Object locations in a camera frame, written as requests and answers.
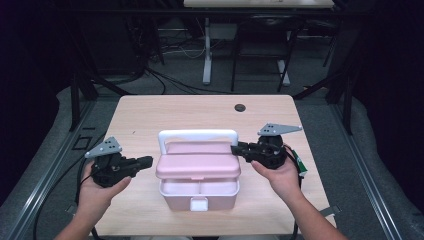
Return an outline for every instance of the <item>finger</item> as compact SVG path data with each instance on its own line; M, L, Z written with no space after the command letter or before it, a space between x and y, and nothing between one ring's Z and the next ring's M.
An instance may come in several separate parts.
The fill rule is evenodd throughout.
M91 166L93 166L93 164L94 164L94 161L91 161L91 162L87 163L87 165L85 165L84 175L83 175L82 179L85 179L88 176L90 176L90 174L91 174Z
M264 167L262 164L260 164L258 161L252 161L252 167L260 175L262 175L265 178L268 178L268 172L269 172L269 170L266 167Z
M117 184L110 187L109 193L111 194L110 197L114 197L118 195L118 193L122 192L131 182L131 177L125 177L121 181L119 181Z

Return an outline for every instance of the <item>white latch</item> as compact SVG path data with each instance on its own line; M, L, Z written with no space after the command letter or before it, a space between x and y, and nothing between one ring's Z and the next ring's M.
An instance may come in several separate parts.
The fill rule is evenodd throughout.
M206 197L192 197L190 200L190 211L192 212L208 211L208 199Z

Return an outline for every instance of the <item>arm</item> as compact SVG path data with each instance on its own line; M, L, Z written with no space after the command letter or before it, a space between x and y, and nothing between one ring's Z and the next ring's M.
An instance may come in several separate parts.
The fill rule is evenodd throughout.
M252 161L252 166L269 180L272 189L287 204L305 239L347 239L305 198L299 187L298 172L290 159L276 170L256 161Z
M90 176L91 165L93 163L89 163L85 167L83 179ZM85 180L81 185L79 205L74 218L55 239L87 239L91 229L110 206L112 198L122 192L130 182L131 178L126 177L113 187L103 188L94 183L91 177Z

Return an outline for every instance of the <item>pink toolbox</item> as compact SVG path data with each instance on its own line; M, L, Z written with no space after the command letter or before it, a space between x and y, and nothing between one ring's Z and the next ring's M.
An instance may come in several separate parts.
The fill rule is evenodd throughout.
M208 211L234 207L240 163L231 154L238 135L227 129L165 130L156 176L172 210Z

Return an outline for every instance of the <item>pink box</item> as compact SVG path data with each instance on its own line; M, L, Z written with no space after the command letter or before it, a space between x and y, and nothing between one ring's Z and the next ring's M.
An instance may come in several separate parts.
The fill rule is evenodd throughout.
M233 208L240 189L241 170L230 146L237 142L238 135L233 130L161 131L156 176L161 179L159 190L170 209Z

